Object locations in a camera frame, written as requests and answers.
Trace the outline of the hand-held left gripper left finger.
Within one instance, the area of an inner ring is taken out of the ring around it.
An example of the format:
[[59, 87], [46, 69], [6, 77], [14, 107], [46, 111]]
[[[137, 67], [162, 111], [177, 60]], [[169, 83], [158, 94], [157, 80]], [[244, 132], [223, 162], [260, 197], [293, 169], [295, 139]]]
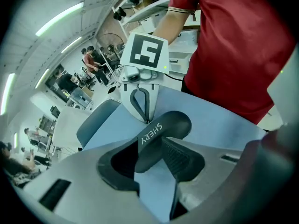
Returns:
[[45, 224], [163, 224], [170, 202], [142, 200], [118, 191], [99, 175], [97, 163], [124, 141], [72, 154], [30, 181], [22, 190], [26, 206]]

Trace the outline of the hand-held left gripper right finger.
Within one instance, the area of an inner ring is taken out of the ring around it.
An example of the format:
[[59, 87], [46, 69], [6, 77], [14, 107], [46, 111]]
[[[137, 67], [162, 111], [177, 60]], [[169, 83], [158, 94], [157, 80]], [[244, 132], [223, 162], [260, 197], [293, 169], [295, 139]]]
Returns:
[[176, 181], [171, 214], [199, 206], [227, 179], [242, 152], [162, 138], [162, 158]]

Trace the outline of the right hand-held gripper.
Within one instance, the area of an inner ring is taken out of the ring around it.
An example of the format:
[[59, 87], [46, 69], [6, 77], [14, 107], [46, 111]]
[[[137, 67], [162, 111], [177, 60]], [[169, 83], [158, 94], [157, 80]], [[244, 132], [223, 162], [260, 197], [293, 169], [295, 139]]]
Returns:
[[[169, 73], [169, 44], [157, 36], [132, 33], [123, 50], [120, 65], [123, 66], [119, 81], [121, 102], [129, 113], [143, 123], [153, 120], [159, 84]], [[129, 82], [125, 66], [135, 66], [140, 71], [140, 79]]]

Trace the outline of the black glasses case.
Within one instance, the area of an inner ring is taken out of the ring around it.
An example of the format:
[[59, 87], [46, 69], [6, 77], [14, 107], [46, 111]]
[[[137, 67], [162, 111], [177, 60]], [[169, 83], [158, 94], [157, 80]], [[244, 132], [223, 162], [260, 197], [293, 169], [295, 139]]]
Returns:
[[151, 121], [136, 137], [138, 159], [136, 173], [144, 173], [158, 163], [163, 156], [163, 138], [183, 139], [192, 128], [190, 118], [183, 112], [170, 111]]

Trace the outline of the person's right forearm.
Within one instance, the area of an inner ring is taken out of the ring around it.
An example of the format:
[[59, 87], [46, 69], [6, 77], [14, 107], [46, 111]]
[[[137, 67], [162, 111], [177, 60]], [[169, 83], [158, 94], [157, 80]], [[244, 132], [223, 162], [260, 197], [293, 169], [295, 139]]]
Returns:
[[152, 35], [166, 39], [170, 45], [182, 31], [191, 14], [194, 14], [194, 10], [168, 7], [166, 15], [161, 19]]

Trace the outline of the blue table mat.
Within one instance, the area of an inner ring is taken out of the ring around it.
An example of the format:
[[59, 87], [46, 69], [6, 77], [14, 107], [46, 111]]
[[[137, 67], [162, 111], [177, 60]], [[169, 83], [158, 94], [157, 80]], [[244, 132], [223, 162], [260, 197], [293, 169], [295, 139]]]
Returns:
[[[251, 141], [260, 139], [265, 131], [246, 119], [208, 101], [167, 87], [161, 87], [155, 117], [168, 111], [180, 111], [191, 120], [192, 128], [185, 141], [194, 144], [242, 151]], [[120, 105], [97, 130], [85, 146], [85, 150], [109, 143], [131, 139], [146, 127]], [[137, 174], [140, 198], [155, 204], [170, 202], [175, 192], [175, 179], [164, 161], [150, 170]]]

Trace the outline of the black floor fan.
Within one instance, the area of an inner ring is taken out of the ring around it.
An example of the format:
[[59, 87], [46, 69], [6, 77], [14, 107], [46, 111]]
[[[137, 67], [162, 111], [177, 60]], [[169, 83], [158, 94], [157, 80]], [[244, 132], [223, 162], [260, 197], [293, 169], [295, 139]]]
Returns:
[[107, 55], [119, 54], [124, 50], [124, 41], [115, 33], [106, 33], [97, 37], [100, 48]]

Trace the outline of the white storage shelf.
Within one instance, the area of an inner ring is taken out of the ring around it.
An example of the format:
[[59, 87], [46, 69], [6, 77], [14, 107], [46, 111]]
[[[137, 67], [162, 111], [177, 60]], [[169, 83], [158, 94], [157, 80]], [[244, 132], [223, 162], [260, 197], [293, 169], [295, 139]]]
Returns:
[[[118, 21], [125, 36], [132, 32], [152, 34], [161, 19], [166, 15], [170, 0], [140, 0], [137, 6], [129, 0], [121, 0], [112, 8], [113, 13], [122, 7], [127, 16]], [[189, 61], [197, 48], [201, 11], [196, 10], [189, 15], [183, 30], [169, 46], [169, 71], [185, 75]]]

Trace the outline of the person's red shirt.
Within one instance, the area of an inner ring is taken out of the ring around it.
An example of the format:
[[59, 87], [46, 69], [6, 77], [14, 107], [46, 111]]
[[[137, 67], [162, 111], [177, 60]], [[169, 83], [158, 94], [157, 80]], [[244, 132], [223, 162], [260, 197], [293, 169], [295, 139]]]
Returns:
[[171, 0], [169, 10], [201, 9], [198, 47], [184, 88], [257, 124], [273, 107], [267, 88], [295, 48], [267, 0]]

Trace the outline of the ceiling tube lights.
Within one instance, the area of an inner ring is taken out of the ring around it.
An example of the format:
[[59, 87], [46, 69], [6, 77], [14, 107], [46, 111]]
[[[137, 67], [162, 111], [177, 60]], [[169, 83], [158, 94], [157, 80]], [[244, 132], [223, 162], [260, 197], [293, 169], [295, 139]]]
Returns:
[[80, 1], [53, 15], [47, 14], [44, 9], [30, 14], [21, 6], [11, 18], [0, 42], [0, 139], [19, 110], [21, 99], [30, 89], [28, 84], [19, 84], [29, 80], [23, 73], [28, 60], [51, 29], [83, 6]]

